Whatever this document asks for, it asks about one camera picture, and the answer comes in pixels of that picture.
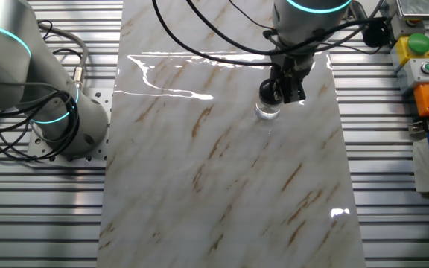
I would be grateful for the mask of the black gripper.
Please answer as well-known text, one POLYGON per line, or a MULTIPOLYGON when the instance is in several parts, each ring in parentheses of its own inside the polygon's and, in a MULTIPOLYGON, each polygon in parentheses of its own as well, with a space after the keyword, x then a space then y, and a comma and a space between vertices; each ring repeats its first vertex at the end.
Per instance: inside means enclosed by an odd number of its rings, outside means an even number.
POLYGON ((270 57, 275 65, 270 70, 270 99, 272 103, 289 104, 304 101, 302 80, 310 73, 313 54, 280 54, 270 57))

